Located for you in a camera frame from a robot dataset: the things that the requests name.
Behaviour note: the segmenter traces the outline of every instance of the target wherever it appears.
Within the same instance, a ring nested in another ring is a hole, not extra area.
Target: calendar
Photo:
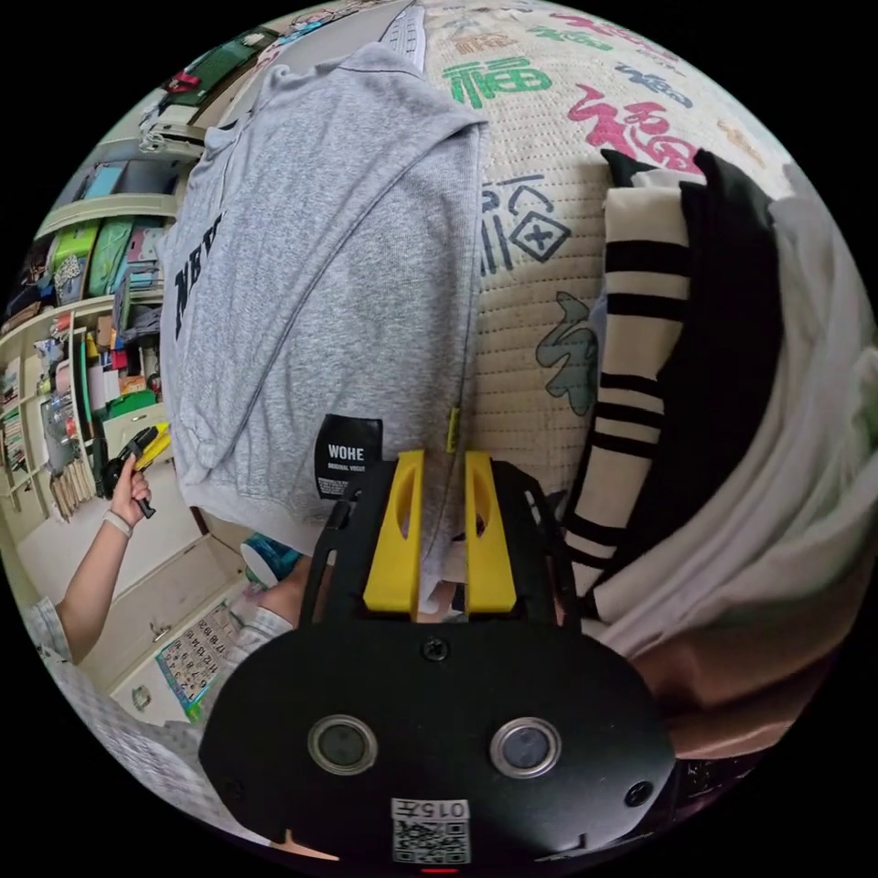
[[[187,628],[155,657],[190,720],[200,716],[199,703],[219,673],[223,657],[240,629],[240,623],[223,603]]]

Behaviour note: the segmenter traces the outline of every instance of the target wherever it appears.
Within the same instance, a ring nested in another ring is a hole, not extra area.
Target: screw
[[[225,793],[229,798],[240,802],[244,798],[244,787],[241,785],[241,781],[228,779],[225,782]]]
[[[445,661],[448,651],[448,644],[441,637],[428,637],[421,647],[421,655],[427,661]]]
[[[648,780],[642,780],[639,784],[635,784],[625,793],[625,804],[629,808],[639,808],[646,805],[649,797],[652,796],[652,784]]]

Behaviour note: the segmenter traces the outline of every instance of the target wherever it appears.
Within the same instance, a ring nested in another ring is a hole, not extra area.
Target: plaid fabric
[[[150,792],[191,817],[241,838],[268,844],[254,835],[226,810],[198,762],[198,745],[204,722],[222,682],[254,650],[291,626],[268,610],[259,609],[241,631],[226,659],[226,667],[205,696],[203,718],[197,724],[141,723],[109,695],[98,691],[70,660],[70,648],[58,614],[44,598],[22,611],[25,627],[46,668],[70,705],[116,761]]]

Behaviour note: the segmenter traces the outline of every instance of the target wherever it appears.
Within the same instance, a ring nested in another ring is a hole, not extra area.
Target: black clothing tag
[[[383,435],[381,421],[328,414],[314,446],[314,479],[320,497],[341,498],[352,478],[380,461]]]

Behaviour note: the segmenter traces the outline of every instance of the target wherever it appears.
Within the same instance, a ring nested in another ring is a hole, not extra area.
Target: striped garment
[[[689,295],[678,188],[616,188],[605,203],[607,319],[594,424],[564,517],[576,593],[591,589],[625,531],[661,431],[658,374]]]

